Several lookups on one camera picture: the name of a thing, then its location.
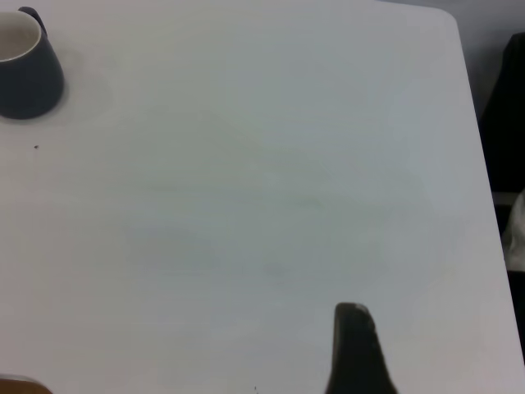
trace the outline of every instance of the white table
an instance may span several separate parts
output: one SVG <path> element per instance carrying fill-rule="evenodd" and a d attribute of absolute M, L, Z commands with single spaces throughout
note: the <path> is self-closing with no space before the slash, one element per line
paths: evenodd
<path fill-rule="evenodd" d="M 54 394 L 318 394 L 354 301 L 400 393 L 523 392 L 451 16 L 23 5 L 69 91 L 0 123 L 0 371 Z"/>

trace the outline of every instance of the mug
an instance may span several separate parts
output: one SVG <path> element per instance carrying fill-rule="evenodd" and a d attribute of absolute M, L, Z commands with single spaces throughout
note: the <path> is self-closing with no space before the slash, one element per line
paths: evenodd
<path fill-rule="evenodd" d="M 64 73 L 37 11 L 0 12 L 0 115 L 37 117 L 57 105 L 63 90 Z"/>
<path fill-rule="evenodd" d="M 374 319 L 366 306 L 336 306 L 331 373 L 325 394 L 396 394 Z"/>
<path fill-rule="evenodd" d="M 42 383 L 17 375 L 0 374 L 2 394 L 52 394 Z"/>

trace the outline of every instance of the gray wall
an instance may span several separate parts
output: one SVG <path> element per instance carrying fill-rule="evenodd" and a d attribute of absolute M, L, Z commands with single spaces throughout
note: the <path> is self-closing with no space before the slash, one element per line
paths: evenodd
<path fill-rule="evenodd" d="M 480 117 L 500 71 L 505 45 L 512 34 L 525 32 L 525 0 L 386 1 L 441 8 L 456 18 Z"/>

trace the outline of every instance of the mug rim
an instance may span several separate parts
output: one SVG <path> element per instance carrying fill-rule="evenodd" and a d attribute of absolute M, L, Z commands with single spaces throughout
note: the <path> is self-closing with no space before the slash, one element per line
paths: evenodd
<path fill-rule="evenodd" d="M 24 57 L 25 55 L 27 55 L 28 53 L 30 53 L 40 42 L 41 38 L 42 38 L 42 28 L 40 27 L 40 24 L 29 14 L 23 12 L 23 11 L 0 11 L 0 15 L 6 15 L 6 14 L 12 14 L 12 15 L 24 15 L 23 17 L 24 18 L 29 18 L 31 20 L 31 23 L 33 25 L 35 25 L 37 27 L 37 31 L 38 31 L 38 36 L 37 36 L 37 39 L 35 40 L 34 44 L 27 50 L 25 50 L 23 53 L 20 53 L 16 56 L 13 56 L 13 57 L 9 57 L 7 59 L 1 59 L 0 58 L 0 63 L 5 63 L 5 62 L 11 62 L 13 60 L 16 60 L 20 57 Z"/>

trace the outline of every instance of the mug handle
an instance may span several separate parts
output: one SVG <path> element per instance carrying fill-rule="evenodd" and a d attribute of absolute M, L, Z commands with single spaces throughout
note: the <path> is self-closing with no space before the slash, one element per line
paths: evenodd
<path fill-rule="evenodd" d="M 25 12 L 27 15 L 32 16 L 40 25 L 42 28 L 43 33 L 47 36 L 48 32 L 46 31 L 46 27 L 43 25 L 42 19 L 40 19 L 40 15 L 38 12 L 31 7 L 20 7 L 18 11 Z"/>

